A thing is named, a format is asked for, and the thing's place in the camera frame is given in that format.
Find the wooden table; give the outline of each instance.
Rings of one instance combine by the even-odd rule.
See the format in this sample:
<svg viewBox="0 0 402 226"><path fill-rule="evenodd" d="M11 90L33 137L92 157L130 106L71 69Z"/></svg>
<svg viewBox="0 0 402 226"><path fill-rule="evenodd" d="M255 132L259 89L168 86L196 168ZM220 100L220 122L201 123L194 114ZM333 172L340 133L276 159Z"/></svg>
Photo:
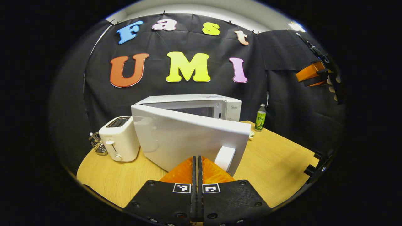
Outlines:
<svg viewBox="0 0 402 226"><path fill-rule="evenodd" d="M296 193L309 178L304 173L317 166L314 152L267 129L248 141L233 178L248 180L266 203L275 207ZM77 179L104 198L124 208L148 180L160 180L167 172L148 160L142 150L133 162L116 162L91 150L82 161Z"/></svg>

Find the toaster knob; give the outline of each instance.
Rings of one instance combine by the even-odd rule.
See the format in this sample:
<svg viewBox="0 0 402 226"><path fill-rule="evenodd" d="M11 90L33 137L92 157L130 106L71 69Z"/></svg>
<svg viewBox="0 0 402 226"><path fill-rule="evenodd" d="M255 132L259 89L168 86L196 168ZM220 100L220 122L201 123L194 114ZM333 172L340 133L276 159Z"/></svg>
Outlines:
<svg viewBox="0 0 402 226"><path fill-rule="evenodd" d="M115 155L115 158L116 158L117 160L120 160L120 161L123 160L123 158L122 158L119 154L116 154L116 155Z"/></svg>

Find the toaster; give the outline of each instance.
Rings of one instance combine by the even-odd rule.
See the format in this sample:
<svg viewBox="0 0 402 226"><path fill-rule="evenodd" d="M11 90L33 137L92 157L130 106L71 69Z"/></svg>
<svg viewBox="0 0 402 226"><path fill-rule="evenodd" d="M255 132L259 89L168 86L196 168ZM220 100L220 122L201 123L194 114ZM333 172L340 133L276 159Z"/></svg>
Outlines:
<svg viewBox="0 0 402 226"><path fill-rule="evenodd" d="M99 130L99 136L114 161L131 162L137 157L139 142L132 116L112 119Z"/></svg>

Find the blue letter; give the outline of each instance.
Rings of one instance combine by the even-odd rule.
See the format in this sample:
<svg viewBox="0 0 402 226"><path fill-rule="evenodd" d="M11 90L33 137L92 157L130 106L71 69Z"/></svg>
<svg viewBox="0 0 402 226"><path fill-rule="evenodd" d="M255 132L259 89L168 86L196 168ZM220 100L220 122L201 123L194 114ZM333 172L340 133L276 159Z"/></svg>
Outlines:
<svg viewBox="0 0 402 226"><path fill-rule="evenodd" d="M132 24L125 26L124 28L121 28L120 30L118 30L116 33L120 33L119 44L123 44L123 43L127 42L128 40L135 38L137 35L133 34L133 33L139 31L138 25L141 25L143 23L144 22L142 22L142 21L137 21L135 23L132 23Z"/></svg>

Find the green bottle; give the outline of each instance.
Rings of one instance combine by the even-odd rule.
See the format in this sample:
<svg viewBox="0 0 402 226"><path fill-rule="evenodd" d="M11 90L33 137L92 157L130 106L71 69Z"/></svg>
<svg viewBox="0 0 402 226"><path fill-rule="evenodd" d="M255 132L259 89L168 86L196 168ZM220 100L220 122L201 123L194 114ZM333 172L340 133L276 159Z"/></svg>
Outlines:
<svg viewBox="0 0 402 226"><path fill-rule="evenodd" d="M265 111L265 104L261 104L261 107L257 112L257 119L255 120L255 131L260 132L263 130L266 115L267 112Z"/></svg>

